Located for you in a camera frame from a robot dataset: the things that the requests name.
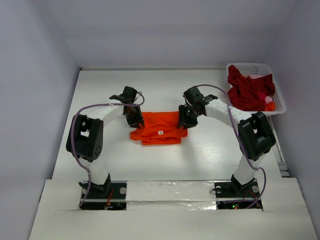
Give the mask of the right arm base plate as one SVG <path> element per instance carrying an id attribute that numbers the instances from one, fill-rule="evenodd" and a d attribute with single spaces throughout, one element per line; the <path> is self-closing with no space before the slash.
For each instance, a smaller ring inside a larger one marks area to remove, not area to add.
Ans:
<path id="1" fill-rule="evenodd" d="M 215 196 L 218 210 L 263 209 L 260 199 L 251 206 L 260 196 L 260 189 L 256 180 L 240 191 L 231 181 L 218 181 L 214 183 L 210 194 Z"/>

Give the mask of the orange t-shirt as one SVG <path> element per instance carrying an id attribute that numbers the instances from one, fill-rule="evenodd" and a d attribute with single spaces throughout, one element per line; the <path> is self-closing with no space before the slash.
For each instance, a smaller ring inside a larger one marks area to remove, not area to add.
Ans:
<path id="1" fill-rule="evenodd" d="M 144 127 L 130 133 L 130 139 L 142 145 L 176 145 L 188 136 L 188 130 L 178 128 L 179 113 L 143 112 Z"/>

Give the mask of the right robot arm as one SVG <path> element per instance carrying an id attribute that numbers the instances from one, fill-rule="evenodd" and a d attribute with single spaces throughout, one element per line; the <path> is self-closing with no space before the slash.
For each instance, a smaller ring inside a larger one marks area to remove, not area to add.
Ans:
<path id="1" fill-rule="evenodd" d="M 226 192 L 242 196 L 253 185 L 261 160 L 276 143 L 267 116 L 261 111 L 249 113 L 237 109 L 212 94 L 204 96 L 197 85 L 186 90 L 183 98 L 185 103 L 178 107 L 179 129 L 196 127 L 199 116 L 213 118 L 232 127 L 242 156 Z"/>

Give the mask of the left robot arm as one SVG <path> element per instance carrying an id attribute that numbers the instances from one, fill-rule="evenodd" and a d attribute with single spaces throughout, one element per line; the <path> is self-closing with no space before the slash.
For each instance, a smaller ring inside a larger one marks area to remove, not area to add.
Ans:
<path id="1" fill-rule="evenodd" d="M 97 194 L 104 198 L 111 191 L 111 176 L 104 177 L 90 169 L 103 150 L 104 127 L 119 116 L 126 118 L 131 128 L 140 129 L 145 125 L 140 106 L 145 98 L 140 91 L 125 86 L 119 95 L 112 95 L 106 103 L 85 106 L 78 110 L 71 121 L 66 141 L 66 150 L 72 154 L 77 164 L 87 172 L 88 181 L 79 185 L 85 194 Z"/>

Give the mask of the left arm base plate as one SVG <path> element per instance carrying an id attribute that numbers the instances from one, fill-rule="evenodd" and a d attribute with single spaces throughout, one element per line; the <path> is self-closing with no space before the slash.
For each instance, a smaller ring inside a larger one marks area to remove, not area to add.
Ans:
<path id="1" fill-rule="evenodd" d="M 82 210 L 122 211 L 127 209 L 127 182 L 112 181 L 107 195 L 101 190 L 91 187 L 89 193 L 80 206 Z"/>

